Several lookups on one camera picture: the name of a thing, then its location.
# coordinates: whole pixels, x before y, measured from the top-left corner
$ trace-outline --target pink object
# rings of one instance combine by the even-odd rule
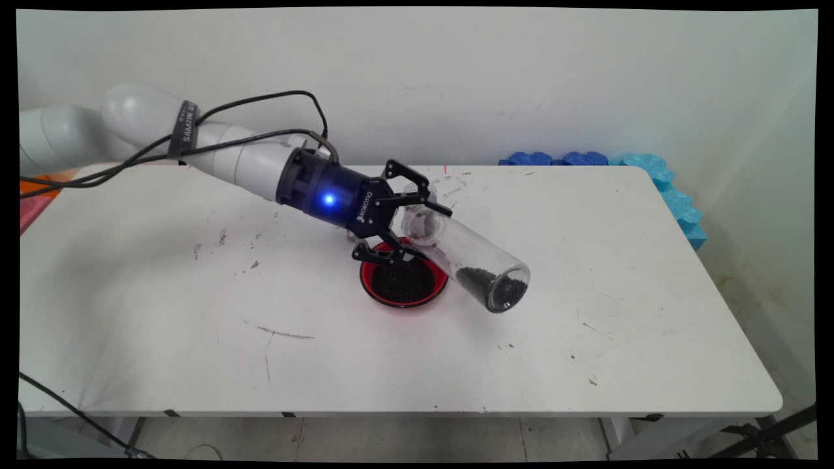
[[[50,197],[30,197],[20,201],[20,234],[32,224],[38,215],[52,202]]]

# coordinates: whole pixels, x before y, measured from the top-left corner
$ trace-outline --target foam padding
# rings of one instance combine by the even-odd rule
[[[620,165],[645,169],[657,190],[661,192],[669,189],[675,178],[675,173],[666,168],[666,161],[656,154],[624,154]]]
[[[563,160],[568,166],[608,166],[608,158],[596,151],[585,154],[572,151],[566,154]]]
[[[695,228],[690,229],[689,233],[686,234],[686,239],[689,240],[689,244],[692,246],[692,249],[698,250],[706,242],[706,233],[704,233],[701,226],[697,224],[695,225]]]
[[[510,162],[516,166],[550,166],[553,158],[540,151],[533,154],[515,152],[510,156]]]
[[[663,201],[675,216],[684,233],[689,233],[701,221],[701,211],[692,208],[692,198],[680,190],[670,187],[661,192]]]

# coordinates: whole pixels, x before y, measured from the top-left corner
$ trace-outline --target transparent cylinder container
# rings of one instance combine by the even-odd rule
[[[401,227],[415,248],[487,310],[503,313],[527,291],[527,265],[458,220],[423,205],[410,205]]]

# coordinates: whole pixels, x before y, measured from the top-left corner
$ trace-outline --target robotic arm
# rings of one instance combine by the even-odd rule
[[[101,112],[78,106],[40,108],[20,113],[20,174],[36,176],[88,164],[125,161],[138,149],[171,133],[180,118],[183,100],[144,84],[121,83],[105,94]],[[232,124],[208,121],[185,123],[187,139],[196,136],[201,149],[256,133]],[[403,245],[391,231],[397,209],[423,204],[452,215],[431,201],[425,176],[390,159],[378,178],[341,166],[326,148],[306,149],[306,140],[291,136],[229,146],[183,156],[194,168],[238,185],[253,194],[286,204],[362,239],[353,250],[356,260],[381,265],[410,260],[422,254]],[[161,144],[151,154],[167,154]],[[387,179],[404,176],[416,192],[395,193]],[[372,250],[365,238],[378,235],[393,249]]]

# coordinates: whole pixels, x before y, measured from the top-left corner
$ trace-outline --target floor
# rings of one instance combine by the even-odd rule
[[[102,441],[78,419],[58,423]],[[708,456],[739,439],[718,434],[687,453]],[[135,444],[159,458],[227,461],[600,461],[608,452],[600,420],[584,418],[163,416],[145,419]]]

